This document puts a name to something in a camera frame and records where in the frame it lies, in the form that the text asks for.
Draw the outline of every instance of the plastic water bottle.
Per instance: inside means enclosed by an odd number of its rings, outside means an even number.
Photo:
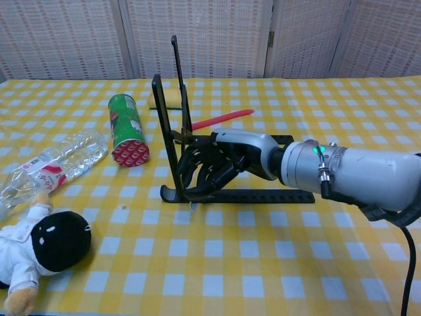
[[[40,191],[48,193],[89,170],[108,153],[107,141],[96,129],[73,134],[11,171],[0,189],[0,219]]]

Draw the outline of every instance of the black phone holder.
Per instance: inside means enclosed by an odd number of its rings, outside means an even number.
[[[184,185],[180,176],[177,175],[176,169],[178,164],[177,152],[175,144],[181,145],[181,153],[184,152],[187,145],[193,142],[193,129],[191,125],[189,101],[187,99],[186,85],[183,82],[182,69],[180,63],[180,55],[178,53],[177,37],[171,38],[171,44],[174,48],[176,60],[177,75],[180,85],[180,93],[182,97],[182,128],[181,132],[171,129],[168,119],[168,109],[166,107],[164,90],[162,87],[161,76],[156,74],[152,80],[152,91],[157,106],[159,122],[161,125],[162,135],[168,161],[170,163],[172,178],[174,180],[175,189],[166,185],[161,186],[161,198],[168,203],[189,203],[192,202],[184,196]],[[291,135],[272,135],[272,137],[280,144],[286,145],[294,141]],[[195,203],[314,203],[314,195],[312,192],[296,189],[221,189],[210,196]]]

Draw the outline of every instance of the table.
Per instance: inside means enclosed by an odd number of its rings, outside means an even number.
[[[421,76],[362,79],[186,79],[192,121],[252,108],[233,127],[326,144],[415,151]],[[176,87],[176,79],[163,79]],[[161,200],[173,187],[151,80],[9,80],[0,84],[0,182],[66,135],[96,128],[109,140],[107,103],[130,94],[151,150],[136,168],[109,153],[52,195],[92,225],[89,256],[43,278],[40,313],[123,315],[398,315],[409,252],[401,231],[356,208],[315,204],[197,205]],[[180,130],[181,112],[170,123]],[[231,188],[280,188],[246,173]],[[13,211],[14,223],[27,205]],[[421,248],[421,222],[410,226]],[[421,315],[421,273],[409,315]]]

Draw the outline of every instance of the red straw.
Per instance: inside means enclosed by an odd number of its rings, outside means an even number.
[[[224,114],[224,115],[221,115],[220,117],[213,117],[213,118],[210,118],[209,120],[202,120],[201,122],[193,123],[191,127],[193,128],[193,130],[198,130],[200,128],[204,128],[210,125],[225,122],[226,120],[232,120],[236,117],[243,117],[245,115],[250,115],[254,111],[255,110],[249,109],[249,110],[240,110],[240,111]]]

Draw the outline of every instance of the doll hand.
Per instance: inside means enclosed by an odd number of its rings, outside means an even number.
[[[27,316],[35,307],[37,289],[23,288],[9,294],[5,301],[5,316]]]
[[[40,193],[37,193],[37,195],[31,201],[30,205],[34,206],[37,203],[47,204],[47,205],[50,205],[51,208],[53,207],[53,201],[51,201],[46,191],[41,191]]]

